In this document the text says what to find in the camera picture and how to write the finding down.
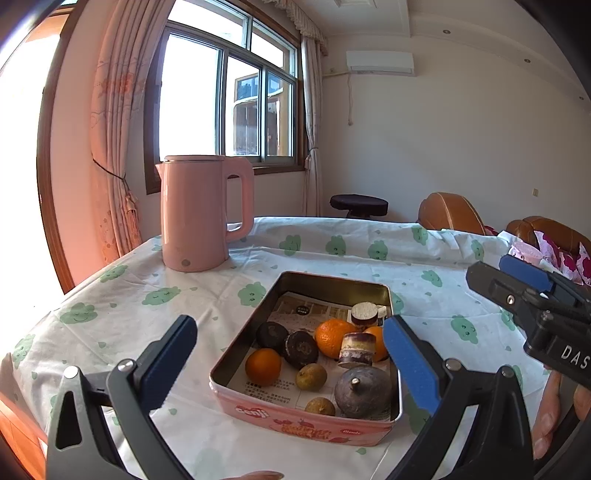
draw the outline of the ceiling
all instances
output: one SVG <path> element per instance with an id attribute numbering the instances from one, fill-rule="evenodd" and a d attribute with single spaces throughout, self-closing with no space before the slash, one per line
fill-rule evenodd
<path id="1" fill-rule="evenodd" d="M 295 1 L 328 37 L 423 35 L 466 44 L 545 78 L 591 111 L 591 102 L 563 53 L 515 0 Z"/>
<path id="2" fill-rule="evenodd" d="M 347 33 L 408 35 L 407 0 L 295 0 L 326 36 Z"/>

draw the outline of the blue gripper pad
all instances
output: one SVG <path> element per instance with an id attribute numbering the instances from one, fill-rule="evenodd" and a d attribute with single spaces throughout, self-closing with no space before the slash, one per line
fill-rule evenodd
<path id="1" fill-rule="evenodd" d="M 144 413 L 162 406 L 196 343 L 197 323 L 188 315 L 180 315 L 141 355 L 145 365 L 138 369 L 139 406 Z"/>
<path id="2" fill-rule="evenodd" d="M 529 285 L 540 292 L 552 292 L 554 283 L 549 279 L 548 274 L 519 258 L 512 255 L 504 255 L 499 261 L 499 270 L 511 275 L 511 277 Z"/>
<path id="3" fill-rule="evenodd" d="M 396 317 L 386 319 L 384 345 L 417 406 L 433 415 L 441 401 L 437 375 L 419 350 L 417 336 L 406 324 L 404 326 L 408 331 Z"/>

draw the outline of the floral curtain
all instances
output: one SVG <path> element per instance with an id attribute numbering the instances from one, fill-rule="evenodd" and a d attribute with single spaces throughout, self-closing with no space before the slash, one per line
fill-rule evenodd
<path id="1" fill-rule="evenodd" d="M 310 152 L 306 158 L 304 184 L 304 214 L 322 215 L 322 182 L 318 149 L 320 117 L 322 115 L 322 55 L 328 55 L 328 41 L 318 26 L 293 0 L 262 0 L 285 10 L 301 32 L 302 69 L 304 72 L 304 102 L 306 131 Z"/>
<path id="2" fill-rule="evenodd" d="M 306 15 L 301 7 L 294 0 L 262 0 L 266 4 L 273 3 L 277 8 L 285 10 L 289 19 L 305 37 L 313 38 L 320 44 L 320 51 L 328 55 L 328 40 L 320 31 L 318 26 Z"/>
<path id="3" fill-rule="evenodd" d="M 306 36 L 302 38 L 301 57 L 304 71 L 306 131 L 310 146 L 305 165 L 304 214 L 317 217 L 322 216 L 322 181 L 318 148 L 322 115 L 322 53 L 320 49 L 321 45 L 318 40 Z"/>
<path id="4" fill-rule="evenodd" d="M 92 198 L 105 264 L 141 243 L 137 198 L 125 180 L 132 115 L 174 0 L 118 0 L 105 32 L 90 114 Z"/>

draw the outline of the finger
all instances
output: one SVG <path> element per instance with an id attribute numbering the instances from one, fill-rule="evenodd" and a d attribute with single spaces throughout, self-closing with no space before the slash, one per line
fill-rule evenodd
<path id="1" fill-rule="evenodd" d="M 534 427 L 531 431 L 531 437 L 534 444 L 551 433 L 560 417 L 560 381 L 562 375 L 556 371 L 550 372 L 548 382 L 546 383 L 544 394 L 538 414 L 535 418 Z"/>
<path id="2" fill-rule="evenodd" d="M 542 458 L 552 443 L 552 434 L 546 435 L 545 437 L 539 438 L 534 442 L 534 460 Z"/>
<path id="3" fill-rule="evenodd" d="M 284 477 L 283 473 L 271 472 L 269 470 L 251 472 L 246 475 L 226 478 L 224 480 L 281 480 Z"/>
<path id="4" fill-rule="evenodd" d="M 591 392 L 585 387 L 578 385 L 574 391 L 573 404 L 579 420 L 584 420 L 591 408 Z"/>

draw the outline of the curtain tieback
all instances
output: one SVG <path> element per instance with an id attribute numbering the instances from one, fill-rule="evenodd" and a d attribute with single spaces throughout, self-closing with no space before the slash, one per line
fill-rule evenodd
<path id="1" fill-rule="evenodd" d="M 306 159 L 304 160 L 304 168 L 306 170 L 310 169 L 310 160 L 312 159 L 312 152 L 314 150 L 319 150 L 319 147 L 312 147 L 309 151 L 308 151 L 308 156 L 306 157 Z"/>
<path id="2" fill-rule="evenodd" d="M 98 163 L 94 158 L 92 159 L 92 161 L 97 164 L 101 170 L 107 172 L 109 175 L 111 175 L 112 177 L 115 177 L 116 179 L 119 179 L 123 182 L 124 188 L 125 188 L 125 210 L 127 212 L 134 212 L 137 210 L 136 207 L 136 203 L 138 201 L 137 197 L 131 192 L 131 189 L 129 188 L 129 185 L 127 183 L 127 180 L 125 179 L 125 176 L 127 175 L 127 172 L 120 177 L 119 175 L 117 175 L 116 173 L 113 173 L 109 170 L 107 170 L 106 168 L 104 168 L 103 165 L 101 165 L 100 163 Z"/>

